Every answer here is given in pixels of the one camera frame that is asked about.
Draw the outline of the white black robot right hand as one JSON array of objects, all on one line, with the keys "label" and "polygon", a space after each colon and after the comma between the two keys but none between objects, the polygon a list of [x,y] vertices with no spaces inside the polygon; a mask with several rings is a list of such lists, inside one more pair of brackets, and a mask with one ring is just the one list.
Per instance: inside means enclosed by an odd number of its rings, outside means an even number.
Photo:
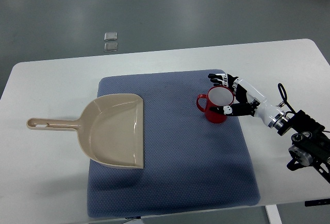
[{"label": "white black robot right hand", "polygon": [[227,73],[209,74],[208,78],[214,86],[229,88],[236,99],[236,104],[211,108],[211,111],[223,113],[226,116],[253,116],[260,118],[269,128],[279,129],[287,121],[286,113],[279,107],[268,102],[250,83],[240,77]]}]

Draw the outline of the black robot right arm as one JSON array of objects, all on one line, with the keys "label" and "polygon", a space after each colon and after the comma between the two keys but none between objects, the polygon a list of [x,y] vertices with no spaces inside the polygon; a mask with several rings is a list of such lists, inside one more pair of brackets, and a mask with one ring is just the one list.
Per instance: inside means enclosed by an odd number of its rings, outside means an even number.
[{"label": "black robot right arm", "polygon": [[284,86],[279,83],[277,87],[282,98],[279,106],[287,106],[289,111],[280,112],[276,116],[274,128],[281,136],[290,129],[295,131],[291,136],[292,145],[288,149],[291,161],[287,164],[287,168],[295,171],[313,167],[328,182],[329,138],[326,134],[329,131],[304,111],[295,111],[288,103]]}]

